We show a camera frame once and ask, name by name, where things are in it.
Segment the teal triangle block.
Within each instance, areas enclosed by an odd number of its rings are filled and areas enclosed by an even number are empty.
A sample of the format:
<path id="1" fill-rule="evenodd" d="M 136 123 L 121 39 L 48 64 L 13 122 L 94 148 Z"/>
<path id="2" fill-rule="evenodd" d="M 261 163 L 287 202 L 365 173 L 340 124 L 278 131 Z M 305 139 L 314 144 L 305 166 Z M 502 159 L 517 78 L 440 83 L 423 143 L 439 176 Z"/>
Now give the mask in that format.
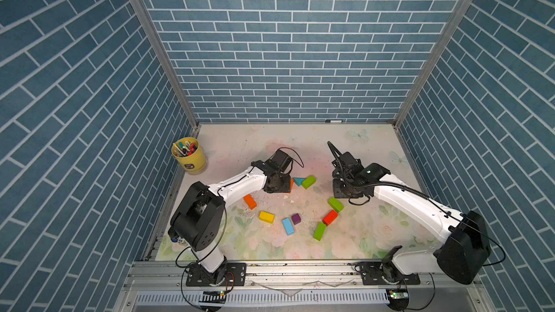
<path id="1" fill-rule="evenodd" d="M 301 186 L 302 183 L 304 182 L 304 179 L 302 179 L 302 178 L 293 178 L 293 182 L 294 182 L 297 186 Z"/>

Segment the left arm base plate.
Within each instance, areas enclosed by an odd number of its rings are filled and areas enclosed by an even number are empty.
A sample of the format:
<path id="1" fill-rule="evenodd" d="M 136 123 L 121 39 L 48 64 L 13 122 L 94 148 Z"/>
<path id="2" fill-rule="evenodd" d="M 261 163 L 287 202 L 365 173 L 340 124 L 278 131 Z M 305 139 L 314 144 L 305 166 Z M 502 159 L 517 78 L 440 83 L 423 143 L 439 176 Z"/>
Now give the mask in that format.
<path id="1" fill-rule="evenodd" d="M 185 274 L 187 287 L 244 286 L 247 265 L 242 262 L 224 261 L 214 272 L 209 272 L 201 264 L 191 263 Z"/>

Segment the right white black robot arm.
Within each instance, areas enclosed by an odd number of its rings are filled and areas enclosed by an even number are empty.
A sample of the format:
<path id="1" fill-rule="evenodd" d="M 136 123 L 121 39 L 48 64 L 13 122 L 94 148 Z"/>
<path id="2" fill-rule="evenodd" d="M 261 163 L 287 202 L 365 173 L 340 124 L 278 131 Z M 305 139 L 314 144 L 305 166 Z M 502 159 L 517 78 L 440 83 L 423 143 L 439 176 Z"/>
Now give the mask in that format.
<path id="1" fill-rule="evenodd" d="M 384 279 L 396 284 L 412 274 L 443 273 L 457 283 L 471 284 L 491 254 L 491 238 L 485 219 L 474 211 L 463 213 L 435 202 L 410 188 L 378 163 L 363 166 L 349 152 L 342 153 L 331 142 L 335 196 L 347 199 L 373 198 L 399 209 L 427 229 L 435 242 L 424 248 L 393 247 L 382 259 Z"/>

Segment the light blue block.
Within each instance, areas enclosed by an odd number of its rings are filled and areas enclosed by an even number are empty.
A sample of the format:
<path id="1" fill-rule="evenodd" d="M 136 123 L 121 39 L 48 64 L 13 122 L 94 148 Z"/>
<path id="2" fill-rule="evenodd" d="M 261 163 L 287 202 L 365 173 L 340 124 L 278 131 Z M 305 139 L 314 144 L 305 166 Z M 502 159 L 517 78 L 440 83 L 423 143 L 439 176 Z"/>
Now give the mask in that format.
<path id="1" fill-rule="evenodd" d="M 284 219 L 282 221 L 282 224 L 283 224 L 283 227 L 286 231 L 287 236 L 294 234 L 295 230 L 294 230 L 294 226 L 293 226 L 293 223 L 292 223 L 290 218 Z"/>

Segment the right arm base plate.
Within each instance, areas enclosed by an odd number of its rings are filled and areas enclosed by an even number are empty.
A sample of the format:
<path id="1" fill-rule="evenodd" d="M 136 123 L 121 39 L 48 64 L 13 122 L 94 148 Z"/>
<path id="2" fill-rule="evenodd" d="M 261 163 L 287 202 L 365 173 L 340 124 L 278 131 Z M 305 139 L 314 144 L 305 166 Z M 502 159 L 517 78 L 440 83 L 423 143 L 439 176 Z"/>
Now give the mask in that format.
<path id="1" fill-rule="evenodd" d="M 397 270 L 384 268 L 381 261 L 363 261 L 356 265 L 363 285 L 420 285 L 417 274 L 404 275 Z"/>

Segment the yellow block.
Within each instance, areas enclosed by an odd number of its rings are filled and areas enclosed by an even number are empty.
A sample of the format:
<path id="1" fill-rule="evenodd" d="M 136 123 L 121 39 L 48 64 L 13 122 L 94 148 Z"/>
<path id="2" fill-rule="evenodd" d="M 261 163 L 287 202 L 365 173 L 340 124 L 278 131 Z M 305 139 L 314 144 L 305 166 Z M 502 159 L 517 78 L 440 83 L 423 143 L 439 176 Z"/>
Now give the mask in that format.
<path id="1" fill-rule="evenodd" d="M 269 224 L 273 224 L 275 220 L 275 216 L 272 213 L 261 211 L 259 213 L 259 220 Z"/>

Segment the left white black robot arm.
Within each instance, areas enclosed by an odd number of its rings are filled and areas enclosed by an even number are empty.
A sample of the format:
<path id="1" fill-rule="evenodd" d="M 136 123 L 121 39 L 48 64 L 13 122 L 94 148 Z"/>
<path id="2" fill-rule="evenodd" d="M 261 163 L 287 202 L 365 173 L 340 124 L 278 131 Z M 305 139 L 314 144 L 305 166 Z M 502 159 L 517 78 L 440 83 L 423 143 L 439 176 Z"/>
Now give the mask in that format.
<path id="1" fill-rule="evenodd" d="M 294 158 L 279 148 L 267 160 L 253 161 L 245 171 L 218 183 L 193 183 L 171 217 L 169 238 L 189 245 L 195 262 L 185 267 L 189 277 L 202 286 L 216 286 L 227 278 L 228 260 L 218 248 L 221 223 L 227 208 L 247 195 L 291 192 Z"/>

